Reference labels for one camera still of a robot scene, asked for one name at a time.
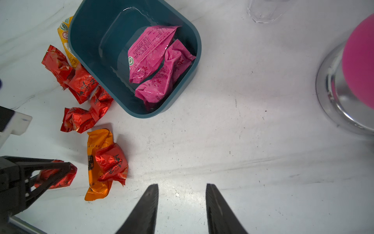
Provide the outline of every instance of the clear drinking glass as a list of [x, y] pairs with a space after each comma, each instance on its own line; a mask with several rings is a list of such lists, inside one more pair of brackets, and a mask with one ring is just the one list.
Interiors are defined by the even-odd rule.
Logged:
[[269, 23], [283, 15], [296, 0], [249, 0], [247, 12], [256, 23]]

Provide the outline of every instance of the red candy wrapper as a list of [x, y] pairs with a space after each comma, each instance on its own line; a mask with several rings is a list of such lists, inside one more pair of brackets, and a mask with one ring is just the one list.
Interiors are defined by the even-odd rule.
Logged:
[[121, 147], [117, 143], [106, 148], [96, 150], [95, 159], [104, 173], [98, 181], [119, 181], [125, 185], [129, 165]]
[[72, 130], [82, 133], [92, 128], [108, 111], [113, 102], [113, 98], [99, 85], [93, 94], [90, 110], [73, 107], [65, 108], [65, 115], [62, 121], [61, 131], [70, 132]]
[[90, 101], [90, 112], [95, 121], [98, 121], [108, 111], [110, 105], [113, 102], [113, 98], [109, 95], [105, 89], [99, 85]]
[[[52, 162], [64, 162], [64, 161], [53, 160]], [[44, 181], [46, 181], [48, 178], [50, 178], [51, 176], [56, 174], [58, 171], [59, 171], [59, 169], [42, 170], [39, 173], [34, 186], [36, 188], [39, 187]], [[64, 178], [62, 178], [59, 182], [57, 182], [56, 184], [49, 187], [49, 189], [63, 188], [63, 187], [70, 186], [70, 184], [72, 183], [76, 173], [77, 173], [77, 167], [74, 166], [73, 164], [71, 164], [70, 172]]]
[[64, 83], [69, 87], [79, 104], [87, 101], [99, 84], [81, 64], [76, 67], [75, 76], [71, 80], [65, 80]]
[[68, 86], [64, 82], [71, 80], [75, 74], [74, 68], [70, 67], [65, 55], [50, 45], [42, 64], [53, 73], [65, 90]]
[[73, 107], [65, 108], [65, 115], [62, 121], [61, 131], [70, 132], [72, 130], [82, 133], [89, 130], [96, 124], [88, 110]]

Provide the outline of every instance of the pink wrapper with chinese text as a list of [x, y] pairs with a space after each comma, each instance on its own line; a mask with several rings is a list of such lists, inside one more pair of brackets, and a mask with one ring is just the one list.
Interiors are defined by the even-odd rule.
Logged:
[[146, 28], [128, 51], [130, 83], [141, 83], [158, 69], [178, 27], [157, 25]]
[[135, 96], [149, 103], [157, 103], [173, 88], [179, 76], [191, 65], [196, 57], [177, 39], [165, 53], [165, 63], [156, 75], [142, 83], [135, 90]]

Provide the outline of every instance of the white marble surface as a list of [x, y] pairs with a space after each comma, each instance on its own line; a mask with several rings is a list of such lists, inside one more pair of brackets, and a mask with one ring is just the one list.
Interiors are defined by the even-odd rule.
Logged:
[[117, 103], [96, 128], [113, 129], [129, 162], [126, 186], [86, 202], [87, 134], [59, 130], [78, 105], [41, 64], [80, 0], [0, 1], [0, 105], [33, 117], [0, 155], [57, 158], [78, 167], [18, 217], [47, 233], [115, 233], [158, 183], [156, 233], [208, 233], [206, 183], [253, 233], [374, 233], [374, 144], [337, 128], [315, 96], [324, 56], [364, 18], [371, 0], [298, 0], [255, 24], [247, 0], [167, 0], [198, 29], [198, 72], [166, 112], [128, 115]]

